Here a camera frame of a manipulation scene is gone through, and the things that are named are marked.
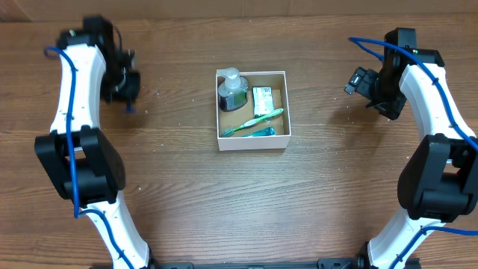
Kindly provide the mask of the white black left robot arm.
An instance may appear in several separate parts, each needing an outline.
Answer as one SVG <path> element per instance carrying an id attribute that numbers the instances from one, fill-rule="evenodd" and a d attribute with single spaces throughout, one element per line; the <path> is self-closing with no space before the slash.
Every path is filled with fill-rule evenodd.
<path id="1" fill-rule="evenodd" d="M 124 163 L 99 120 L 101 100 L 125 102 L 131 111 L 140 91 L 135 53 L 123 50 L 119 30 L 100 15 L 62 31 L 44 50 L 47 57 L 54 53 L 62 66 L 58 108 L 34 151 L 59 196 L 72 202 L 74 217 L 96 227 L 113 268 L 157 268 L 125 202 Z"/>

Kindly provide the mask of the green white soap bar pack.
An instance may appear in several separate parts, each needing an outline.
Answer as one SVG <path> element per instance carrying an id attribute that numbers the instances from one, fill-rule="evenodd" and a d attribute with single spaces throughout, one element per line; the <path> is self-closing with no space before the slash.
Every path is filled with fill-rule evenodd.
<path id="1" fill-rule="evenodd" d="M 254 103 L 254 118 L 274 111 L 273 91 L 271 87 L 254 87 L 252 89 Z"/>

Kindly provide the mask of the green white toothpaste tube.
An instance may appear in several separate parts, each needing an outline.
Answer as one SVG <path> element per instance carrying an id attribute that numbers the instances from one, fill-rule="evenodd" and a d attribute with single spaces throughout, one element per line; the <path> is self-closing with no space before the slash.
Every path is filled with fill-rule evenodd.
<path id="1" fill-rule="evenodd" d="M 261 129 L 249 134 L 245 134 L 243 137 L 268 137 L 268 136 L 274 136 L 275 130 L 272 126 L 269 126 L 265 129 Z"/>

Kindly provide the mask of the blue disposable razor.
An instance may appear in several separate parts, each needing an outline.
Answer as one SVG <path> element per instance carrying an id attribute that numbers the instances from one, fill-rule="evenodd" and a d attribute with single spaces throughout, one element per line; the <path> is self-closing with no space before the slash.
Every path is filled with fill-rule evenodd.
<path id="1" fill-rule="evenodd" d="M 137 109 L 134 107 L 134 100 L 130 99 L 126 102 L 125 112 L 127 114 L 136 114 L 137 113 Z"/>

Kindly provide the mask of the green toothbrush with cap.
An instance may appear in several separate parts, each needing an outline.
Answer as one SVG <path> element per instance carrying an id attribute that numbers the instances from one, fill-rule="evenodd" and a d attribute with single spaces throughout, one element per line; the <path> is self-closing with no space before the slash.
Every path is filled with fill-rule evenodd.
<path id="1" fill-rule="evenodd" d="M 275 116 L 278 116 L 278 115 L 282 114 L 283 111 L 284 111 L 283 108 L 278 108 L 278 109 L 270 112 L 269 114 L 265 114 L 263 116 L 251 119 L 251 120 L 243 123 L 242 125 L 236 126 L 234 128 L 226 129 L 225 131 L 221 132 L 221 136 L 222 137 L 231 137 L 235 132 L 240 131 L 242 129 L 248 129 L 250 127 L 253 127 L 253 126 L 259 124 L 262 121 L 268 120 L 270 118 L 273 118 Z"/>

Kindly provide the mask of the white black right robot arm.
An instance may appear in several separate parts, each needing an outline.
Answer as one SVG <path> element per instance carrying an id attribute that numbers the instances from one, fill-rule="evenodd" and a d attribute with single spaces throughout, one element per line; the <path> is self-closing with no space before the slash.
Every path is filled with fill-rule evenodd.
<path id="1" fill-rule="evenodd" d="M 477 232 L 447 227 L 477 204 L 477 135 L 467 126 L 447 86 L 439 51 L 418 48 L 413 28 L 396 28 L 382 41 L 349 40 L 376 54 L 380 71 L 359 67 L 344 90 L 359 93 L 390 120 L 410 105 L 420 144 L 400 174 L 399 207 L 383 230 L 365 242 L 353 259 L 321 259 L 327 268 L 419 268 L 412 253 L 435 231 L 475 236 Z"/>

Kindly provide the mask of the clear soap pump bottle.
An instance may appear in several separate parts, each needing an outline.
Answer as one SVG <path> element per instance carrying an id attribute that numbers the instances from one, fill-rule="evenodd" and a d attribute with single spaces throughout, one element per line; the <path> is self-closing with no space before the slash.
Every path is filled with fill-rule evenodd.
<path id="1" fill-rule="evenodd" d="M 217 76 L 224 78 L 218 87 L 220 109 L 225 112 L 235 111 L 247 103 L 248 81 L 240 75 L 235 67 L 218 69 Z"/>

